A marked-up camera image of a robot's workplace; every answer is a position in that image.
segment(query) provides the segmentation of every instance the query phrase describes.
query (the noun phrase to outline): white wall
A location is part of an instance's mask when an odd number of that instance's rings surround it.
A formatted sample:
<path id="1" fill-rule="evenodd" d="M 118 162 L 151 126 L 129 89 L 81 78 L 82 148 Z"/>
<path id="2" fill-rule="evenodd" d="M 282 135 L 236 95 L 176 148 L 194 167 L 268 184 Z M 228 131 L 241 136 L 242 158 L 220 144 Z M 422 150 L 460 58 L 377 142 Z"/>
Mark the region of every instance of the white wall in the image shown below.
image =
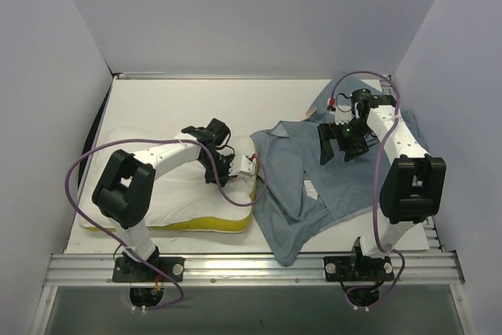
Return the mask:
<path id="1" fill-rule="evenodd" d="M 439 236 L 480 333 L 502 333 L 502 0 L 436 0 L 396 78 L 448 166 Z"/>
<path id="2" fill-rule="evenodd" d="M 394 72 L 434 0 L 74 0 L 113 72 Z"/>
<path id="3" fill-rule="evenodd" d="M 26 333 L 73 212 L 65 169 L 111 76 L 72 0 L 0 0 L 0 323 Z"/>

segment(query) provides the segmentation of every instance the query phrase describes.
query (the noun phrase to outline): wire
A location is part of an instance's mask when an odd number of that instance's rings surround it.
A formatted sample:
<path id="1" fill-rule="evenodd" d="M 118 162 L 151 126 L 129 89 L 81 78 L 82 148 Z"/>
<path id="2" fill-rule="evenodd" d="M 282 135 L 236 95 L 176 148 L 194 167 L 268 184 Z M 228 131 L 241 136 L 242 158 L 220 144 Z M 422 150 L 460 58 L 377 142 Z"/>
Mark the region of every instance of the wire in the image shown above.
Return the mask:
<path id="1" fill-rule="evenodd" d="M 122 244 L 119 243 L 117 246 L 117 249 L 115 249 L 115 251 L 113 252 L 112 258 L 113 258 L 114 262 L 117 262 L 117 260 L 115 259 L 115 256 L 117 255 L 118 249 L 120 249 L 121 247 L 122 247 Z"/>
<path id="2" fill-rule="evenodd" d="M 221 151 L 221 150 L 223 150 L 225 148 L 230 148 L 232 150 L 232 153 L 235 155 L 235 149 L 231 145 L 228 145 L 228 142 L 230 141 L 231 137 L 232 137 L 232 132 L 230 130 L 228 130 L 227 141 L 223 145 L 221 145 L 219 147 L 216 147 L 216 150 L 217 151 Z"/>
<path id="3" fill-rule="evenodd" d="M 228 130 L 228 137 L 227 137 L 227 140 L 222 144 L 220 145 L 219 147 L 216 147 L 216 150 L 217 151 L 220 151 L 222 150 L 223 148 L 227 147 L 228 146 L 228 142 L 230 141 L 230 138 L 232 137 L 232 132 L 230 130 Z"/>
<path id="4" fill-rule="evenodd" d="M 373 71 L 353 71 L 353 72 L 349 72 L 348 74 L 345 74 L 344 76 L 342 76 L 338 82 L 336 82 L 335 86 L 333 87 L 333 90 L 331 92 L 331 98 L 333 98 L 334 94 L 335 94 L 335 91 L 336 91 L 336 88 L 340 85 L 340 83 L 348 76 L 351 76 L 351 75 L 356 75 L 356 74 L 368 74 L 368 75 L 373 75 L 373 76 L 377 76 L 378 78 L 384 80 L 385 82 L 387 82 L 391 87 L 392 89 L 394 90 L 394 93 L 395 93 L 395 109 L 394 109 L 394 115 L 398 115 L 399 114 L 399 106 L 401 104 L 401 94 L 399 93 L 399 90 L 396 88 L 396 86 L 394 85 L 394 83 L 389 80 L 388 78 L 386 78 L 385 76 L 377 73 L 377 72 L 373 72 Z M 402 255 L 402 253 L 396 249 L 393 248 L 393 245 L 386 245 L 385 247 L 382 246 L 382 243 L 380 242 L 380 235 L 379 235 L 379 232 L 378 232 L 378 171 L 380 169 L 380 160 L 382 158 L 382 154 L 384 152 L 384 146 L 385 146 L 385 143 L 387 143 L 387 140 L 389 138 L 389 136 L 394 132 L 394 130 L 396 129 L 396 127 L 398 126 L 398 117 L 396 116 L 395 117 L 395 120 L 394 120 L 394 124 L 392 125 L 392 127 L 387 131 L 387 133 L 384 135 L 384 137 L 382 138 L 382 141 L 380 142 L 380 146 L 378 147 L 378 152 L 376 153 L 376 163 L 375 163 L 375 171 L 374 171 L 374 175 L 373 175 L 373 203 L 372 203 L 372 215 L 373 215 L 373 235 L 375 237 L 375 243 L 376 243 L 376 246 L 378 247 L 378 250 L 382 253 L 388 253 L 389 251 L 391 252 L 394 252 L 396 254 L 399 255 L 399 257 L 401 258 L 401 268 L 399 268 L 399 272 L 397 273 L 397 275 L 394 277 L 394 280 L 392 281 L 392 284 L 391 286 L 389 286 L 389 288 L 385 291 L 385 293 L 380 297 L 380 299 L 369 305 L 367 308 L 372 308 L 374 307 L 375 305 L 379 304 L 380 302 L 382 302 L 386 297 L 389 296 L 389 294 L 392 292 L 392 290 L 394 290 L 395 288 L 395 285 L 397 284 L 398 280 L 401 278 L 401 275 L 405 269 L 405 258 L 404 258 L 404 255 Z M 352 292 L 356 289 L 361 289 L 361 287 L 352 287 L 350 289 L 348 289 L 347 291 L 348 292 Z M 349 300 L 348 296 L 346 295 L 345 298 L 347 299 L 347 302 L 352 305 L 351 301 Z M 366 308 L 363 308 L 363 307 L 359 307 L 356 305 L 355 307 L 356 309 L 358 310 L 366 310 Z"/>
<path id="5" fill-rule="evenodd" d="M 215 163 L 214 158 L 212 157 L 211 152 L 209 151 L 209 149 L 207 149 L 207 147 L 204 144 L 201 144 L 201 143 L 199 143 L 196 140 L 190 140 L 190 139 L 179 139 L 179 140 L 124 139 L 124 140 L 116 140 L 116 141 L 112 141 L 110 143 L 102 144 L 99 147 L 95 147 L 95 148 L 87 151 L 82 156 L 80 156 L 77 159 L 77 161 L 75 161 L 73 164 L 71 164 L 70 168 L 68 169 L 68 171 L 66 173 L 66 176 L 64 177 L 64 193 L 66 194 L 66 197 L 67 197 L 70 205 L 73 207 L 73 209 L 75 210 L 76 213 L 78 213 L 81 217 L 83 217 L 84 220 L 87 220 L 89 223 L 91 223 L 94 227 L 100 229 L 103 233 L 105 233 L 106 235 L 112 237 L 122 247 L 124 247 L 125 249 L 127 249 L 129 251 L 129 254 L 132 257 L 136 258 L 136 260 L 138 260 L 139 262 L 141 262 L 142 264 L 144 264 L 145 266 L 147 266 L 148 268 L 150 268 L 152 271 L 157 272 L 158 274 L 162 275 L 162 277 L 164 277 L 165 279 L 167 279 L 169 282 L 171 282 L 178 289 L 178 292 L 180 293 L 180 295 L 178 296 L 178 298 L 175 298 L 173 300 L 165 302 L 164 304 L 159 304 L 157 306 L 154 306 L 154 307 L 151 307 L 151 308 L 148 308 L 148 309 L 167 308 L 168 306 L 177 304 L 178 302 L 180 302 L 180 301 L 183 300 L 183 298 L 184 298 L 184 291 L 181 288 L 180 284 L 177 281 L 175 281 L 173 278 L 171 278 L 169 275 L 167 275 L 164 271 L 160 270 L 159 268 L 155 267 L 153 264 L 151 264 L 148 261 L 146 261 L 145 259 L 143 259 L 134 249 L 130 249 L 127 246 L 126 242 L 123 239 L 121 239 L 120 237 L 118 237 L 112 231 L 109 231 L 108 229 L 106 229 L 102 225 L 98 224 L 96 221 L 94 221 L 93 219 L 91 219 L 89 216 L 87 216 L 87 214 L 78 207 L 77 202 L 73 199 L 73 197 L 71 196 L 71 193 L 70 193 L 70 178 L 71 178 L 71 174 L 73 173 L 73 171 L 75 170 L 75 168 L 78 166 L 78 164 L 80 164 L 81 161 L 85 160 L 89 156 L 91 156 L 91 155 L 95 154 L 96 152 L 101 151 L 101 150 L 103 150 L 105 148 L 113 147 L 113 146 L 119 145 L 119 144 L 127 144 L 127 143 L 148 143 L 148 144 L 177 144 L 177 143 L 185 143 L 185 144 L 194 144 L 194 145 L 199 146 L 207 154 L 207 156 L 209 158 L 209 161 L 211 162 L 211 166 L 213 167 L 213 171 L 214 172 L 217 172 L 216 163 Z M 237 203 L 237 202 L 231 200 L 228 197 L 228 195 L 223 191 L 223 188 L 222 188 L 221 183 L 220 183 L 220 178 L 218 177 L 218 175 L 217 174 L 214 175 L 215 181 L 216 181 L 216 185 L 218 186 L 218 189 L 220 190 L 222 196 L 226 200 L 228 200 L 231 204 L 233 204 L 234 206 L 237 206 L 237 207 L 253 206 L 254 204 L 256 204 L 257 202 L 259 202 L 261 200 L 261 198 L 264 196 L 265 191 L 267 190 L 267 185 L 268 185 L 267 170 L 265 169 L 264 164 L 261 162 L 261 160 L 258 158 L 258 156 L 256 154 L 254 154 L 253 157 L 256 159 L 256 161 L 258 163 L 258 166 L 263 170 L 263 174 L 264 174 L 264 189 L 261 192 L 260 196 L 258 198 L 256 198 L 256 199 L 254 199 L 253 201 L 251 201 L 250 203 Z"/>
<path id="6" fill-rule="evenodd" d="M 367 75 L 372 75 L 372 76 L 377 76 L 378 78 L 384 80 L 385 82 L 388 82 L 389 85 L 392 87 L 392 89 L 394 90 L 395 92 L 395 115 L 398 114 L 399 112 L 399 105 L 401 104 L 401 95 L 399 94 L 399 91 L 398 89 L 394 86 L 394 83 L 389 80 L 388 78 L 386 78 L 385 76 L 383 76 L 382 74 L 379 74 L 378 72 L 374 72 L 374 71 L 353 71 L 353 72 L 349 72 L 348 74 L 345 74 L 344 76 L 342 76 L 341 78 L 338 79 L 338 81 L 336 82 L 335 86 L 333 87 L 333 90 L 331 91 L 331 97 L 332 99 L 335 98 L 335 92 L 336 92 L 336 88 L 338 88 L 338 86 L 340 85 L 340 83 L 347 77 L 349 76 L 352 76 L 352 75 L 357 75 L 357 74 L 367 74 Z"/>
<path id="7" fill-rule="evenodd" d="M 345 97 L 347 100 L 350 100 L 351 98 L 350 97 L 347 97 L 344 93 L 340 92 L 336 95 L 336 98 L 335 98 L 335 106 L 336 108 L 341 111 L 342 113 L 350 113 L 352 111 L 352 108 L 350 108 L 349 110 L 342 110 L 338 107 L 338 96 L 343 96 Z"/>

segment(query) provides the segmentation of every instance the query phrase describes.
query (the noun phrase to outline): black mount plate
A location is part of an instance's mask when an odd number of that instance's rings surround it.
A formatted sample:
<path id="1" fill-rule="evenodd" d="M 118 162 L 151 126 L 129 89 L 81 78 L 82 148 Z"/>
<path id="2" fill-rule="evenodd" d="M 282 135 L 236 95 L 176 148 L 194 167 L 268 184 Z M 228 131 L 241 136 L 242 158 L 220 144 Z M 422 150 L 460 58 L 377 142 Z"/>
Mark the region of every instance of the black mount plate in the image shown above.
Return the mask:
<path id="1" fill-rule="evenodd" d="M 391 263 L 390 257 L 368 258 L 363 257 L 358 268 L 354 268 L 354 257 L 324 257 L 324 276 L 327 282 L 391 282 L 394 272 L 385 272 L 384 265 Z"/>
<path id="2" fill-rule="evenodd" d="M 158 257 L 155 259 L 155 267 L 164 271 L 176 282 L 183 281 L 185 259 L 182 257 Z M 112 282 L 154 282 L 157 273 L 147 266 L 131 266 L 126 263 L 124 257 L 118 257 L 113 270 Z"/>

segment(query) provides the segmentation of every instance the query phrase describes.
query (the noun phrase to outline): screw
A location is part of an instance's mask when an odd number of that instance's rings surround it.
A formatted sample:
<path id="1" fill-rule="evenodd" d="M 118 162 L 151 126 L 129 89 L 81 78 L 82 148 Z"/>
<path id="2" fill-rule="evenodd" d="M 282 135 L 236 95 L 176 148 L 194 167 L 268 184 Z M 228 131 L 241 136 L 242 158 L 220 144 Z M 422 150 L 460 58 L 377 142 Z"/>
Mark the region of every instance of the screw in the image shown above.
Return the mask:
<path id="1" fill-rule="evenodd" d="M 176 276 L 180 276 L 183 273 L 183 266 L 179 263 L 176 263 L 173 266 L 173 274 Z"/>
<path id="2" fill-rule="evenodd" d="M 393 270 L 393 268 L 392 268 L 392 264 L 390 264 L 390 263 L 388 263 L 388 262 L 387 262 L 386 264 L 384 264 L 384 270 L 385 270 L 385 272 L 387 272 L 388 274 L 392 273 L 392 270 Z"/>
<path id="3" fill-rule="evenodd" d="M 336 272 L 336 266 L 334 263 L 328 263 L 324 269 L 326 270 L 327 273 L 329 274 L 334 274 Z"/>

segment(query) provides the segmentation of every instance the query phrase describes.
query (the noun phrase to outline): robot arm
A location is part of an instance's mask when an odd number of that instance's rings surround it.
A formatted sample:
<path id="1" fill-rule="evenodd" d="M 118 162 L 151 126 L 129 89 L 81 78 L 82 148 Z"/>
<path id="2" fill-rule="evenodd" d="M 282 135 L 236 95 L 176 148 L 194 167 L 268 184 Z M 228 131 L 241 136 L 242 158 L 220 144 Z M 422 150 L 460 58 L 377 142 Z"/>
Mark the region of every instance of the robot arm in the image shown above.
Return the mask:
<path id="1" fill-rule="evenodd" d="M 397 127 L 384 145 L 391 168 L 380 191 L 378 211 L 380 242 L 395 245 L 413 225 L 438 212 L 446 164 L 442 158 L 432 158 L 415 140 L 401 114 L 395 115 L 393 96 L 375 96 L 367 89 L 354 91 L 350 120 L 339 120 L 340 112 L 335 111 L 334 104 L 329 105 L 336 121 L 318 127 L 322 165 L 334 156 L 330 140 L 336 139 L 348 162 L 369 150 L 368 134 L 373 132 L 382 141 L 398 118 Z M 360 246 L 365 257 L 385 256 L 372 231 L 361 237 Z"/>
<path id="2" fill-rule="evenodd" d="M 224 186 L 233 177 L 251 177 L 254 174 L 254 162 L 250 156 L 219 153 L 218 150 L 229 136 L 227 126 L 213 119 L 207 127 L 190 126 L 183 129 L 169 144 L 134 153 L 115 151 L 93 192 L 93 202 L 108 217 L 129 249 L 145 260 L 154 260 L 158 257 L 158 249 L 151 240 L 144 217 L 150 205 L 154 182 L 158 178 L 192 161 L 199 161 L 206 168 L 206 183 L 216 183 L 217 175 L 221 186 Z M 211 153 L 216 172 L 208 155 L 202 151 L 201 144 Z M 125 253 L 131 259 L 131 264 L 139 263 L 129 249 Z"/>

